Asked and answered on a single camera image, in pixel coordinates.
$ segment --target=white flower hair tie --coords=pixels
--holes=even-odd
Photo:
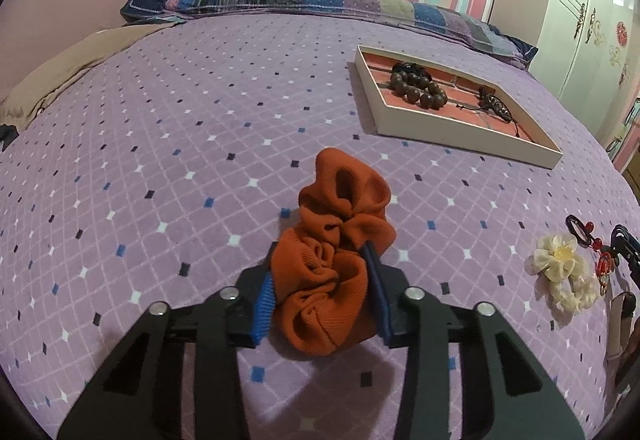
[[[549,280],[554,305],[571,313],[591,308],[600,296],[598,279],[587,272],[577,248],[575,236],[558,234],[540,238],[533,253],[534,270]]]

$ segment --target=khaki garment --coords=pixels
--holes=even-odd
[[[129,48],[154,32],[175,25],[159,23],[111,28],[89,37],[60,52],[27,75],[0,103],[0,124],[15,126],[22,133],[60,93],[91,68]]]

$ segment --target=wardrobe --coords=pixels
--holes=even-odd
[[[629,62],[628,50],[637,3],[548,0],[535,43],[540,50],[529,71],[601,143],[609,119],[622,120],[631,100],[629,75],[636,62]]]

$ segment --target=bed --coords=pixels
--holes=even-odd
[[[377,136],[353,67],[358,44],[500,84],[562,161],[548,171]],[[0,156],[1,366],[49,435],[151,302],[200,302],[263,259],[327,146],[388,181],[398,238],[385,261],[448,304],[494,302],[587,435],[599,426],[612,405],[606,305],[563,319],[525,263],[568,213],[601,236],[616,223],[638,233],[632,192],[604,150],[526,71],[490,56],[361,20],[263,13],[190,20],[135,43]],[[243,350],[253,438],[389,438],[404,355],[374,339],[307,359],[276,334]],[[456,438],[455,349],[449,367]]]

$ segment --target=metal bolt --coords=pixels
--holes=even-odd
[[[151,303],[149,313],[151,315],[164,315],[168,309],[169,305],[167,303],[164,301],[156,301],[155,303]]]
[[[476,306],[476,310],[480,315],[483,315],[485,317],[491,317],[493,314],[495,314],[495,306],[487,302],[478,303],[478,306]]]
[[[220,297],[225,301],[235,301],[239,295],[240,291],[235,286],[225,286],[220,291]]]
[[[424,297],[424,290],[417,286],[410,286],[404,291],[404,295],[412,301],[420,301]]]

